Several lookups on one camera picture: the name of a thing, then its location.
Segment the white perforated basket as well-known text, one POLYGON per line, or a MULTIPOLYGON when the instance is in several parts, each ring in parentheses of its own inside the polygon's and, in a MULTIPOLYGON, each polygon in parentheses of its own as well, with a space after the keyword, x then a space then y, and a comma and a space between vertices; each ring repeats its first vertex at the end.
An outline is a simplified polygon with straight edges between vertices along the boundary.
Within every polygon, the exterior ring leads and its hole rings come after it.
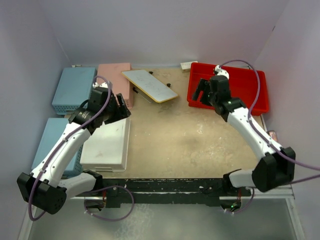
POLYGON ((124 172, 127 168, 131 120, 103 124, 83 144, 80 164, 95 172, 124 172))

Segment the yellow-edged whiteboard stand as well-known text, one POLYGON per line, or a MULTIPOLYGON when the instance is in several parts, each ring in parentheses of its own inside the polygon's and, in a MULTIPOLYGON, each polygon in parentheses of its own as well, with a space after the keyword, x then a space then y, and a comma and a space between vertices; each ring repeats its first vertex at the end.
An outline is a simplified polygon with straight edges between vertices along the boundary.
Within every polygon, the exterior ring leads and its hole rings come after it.
POLYGON ((122 71, 121 74, 156 103, 163 103, 179 96, 144 69, 122 71))

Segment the small blue perforated basket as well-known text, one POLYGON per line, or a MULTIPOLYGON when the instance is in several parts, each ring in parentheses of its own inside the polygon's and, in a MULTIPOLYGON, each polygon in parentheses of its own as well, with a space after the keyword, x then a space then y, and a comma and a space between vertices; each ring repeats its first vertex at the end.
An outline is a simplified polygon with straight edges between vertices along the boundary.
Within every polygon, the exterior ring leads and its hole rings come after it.
MULTIPOLYGON (((31 169, 36 168, 48 155, 50 150, 57 143, 63 134, 66 125, 69 121, 66 118, 49 118, 45 125, 40 143, 38 145, 31 169)), ((73 156, 62 177, 64 179, 75 177, 83 172, 83 167, 80 164, 83 146, 81 146, 73 156)))

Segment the large blue basket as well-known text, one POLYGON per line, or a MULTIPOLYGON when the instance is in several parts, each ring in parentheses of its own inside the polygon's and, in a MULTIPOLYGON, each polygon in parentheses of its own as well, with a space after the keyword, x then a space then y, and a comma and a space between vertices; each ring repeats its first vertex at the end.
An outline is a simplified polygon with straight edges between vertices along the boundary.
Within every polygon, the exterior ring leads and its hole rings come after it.
POLYGON ((52 100, 57 115, 66 115, 80 107, 91 93, 94 67, 66 67, 63 69, 52 100))

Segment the red plastic tray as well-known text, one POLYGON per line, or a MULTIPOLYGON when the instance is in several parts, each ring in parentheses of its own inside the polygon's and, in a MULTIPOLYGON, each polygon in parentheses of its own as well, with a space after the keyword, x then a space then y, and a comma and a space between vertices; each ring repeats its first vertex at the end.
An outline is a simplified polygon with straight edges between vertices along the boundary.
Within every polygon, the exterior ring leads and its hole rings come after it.
MULTIPOLYGON (((199 100, 192 100, 192 95, 195 92, 200 79, 209 80, 214 75, 214 64, 207 63, 193 63, 191 65, 189 84, 187 91, 187 101, 190 107, 213 109, 212 106, 202 104, 199 100)), ((237 68, 231 66, 224 66, 229 73, 229 87, 231 96, 234 98, 240 98, 245 105, 249 108, 256 97, 258 91, 257 77, 253 70, 245 68, 237 68)), ((251 114, 253 116, 260 116, 266 114, 270 110, 269 95, 266 83, 266 76, 263 71, 258 71, 260 79, 260 91, 257 102, 255 103, 251 114)))

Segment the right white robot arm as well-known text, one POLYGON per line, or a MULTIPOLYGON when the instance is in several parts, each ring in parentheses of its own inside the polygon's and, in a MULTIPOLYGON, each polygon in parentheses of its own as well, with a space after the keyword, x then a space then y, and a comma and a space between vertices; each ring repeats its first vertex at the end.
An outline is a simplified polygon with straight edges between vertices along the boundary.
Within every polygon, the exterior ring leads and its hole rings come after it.
POLYGON ((258 160, 254 169, 239 169, 223 176, 222 190, 226 195, 235 195, 241 187, 253 187, 265 193, 293 180, 295 151, 274 141, 250 116, 245 103, 231 96, 227 77, 215 75, 210 80, 201 79, 192 100, 212 106, 225 122, 238 131, 258 160))

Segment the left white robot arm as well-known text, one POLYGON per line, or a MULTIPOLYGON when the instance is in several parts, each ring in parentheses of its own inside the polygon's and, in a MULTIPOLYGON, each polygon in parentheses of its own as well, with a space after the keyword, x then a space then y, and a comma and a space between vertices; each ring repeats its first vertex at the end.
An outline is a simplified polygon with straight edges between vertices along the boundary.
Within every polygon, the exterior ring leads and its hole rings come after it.
POLYGON ((96 129, 130 115, 122 94, 113 94, 110 87, 92 89, 89 99, 71 114, 63 133, 44 160, 31 173, 23 172, 17 178, 32 221, 40 219, 33 216, 32 207, 54 215, 69 198, 81 194, 98 196, 104 191, 103 177, 94 171, 85 170, 69 179, 62 179, 62 176, 76 152, 96 129))

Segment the large pink basket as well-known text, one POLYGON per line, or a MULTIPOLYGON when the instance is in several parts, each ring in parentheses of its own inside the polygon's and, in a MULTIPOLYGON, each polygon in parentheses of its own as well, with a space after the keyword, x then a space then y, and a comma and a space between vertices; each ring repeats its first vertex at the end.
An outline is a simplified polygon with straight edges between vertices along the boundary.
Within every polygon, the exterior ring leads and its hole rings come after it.
POLYGON ((122 72, 131 69, 129 62, 100 64, 97 68, 97 75, 112 83, 113 94, 122 94, 128 109, 133 107, 134 91, 132 83, 123 76, 122 72))

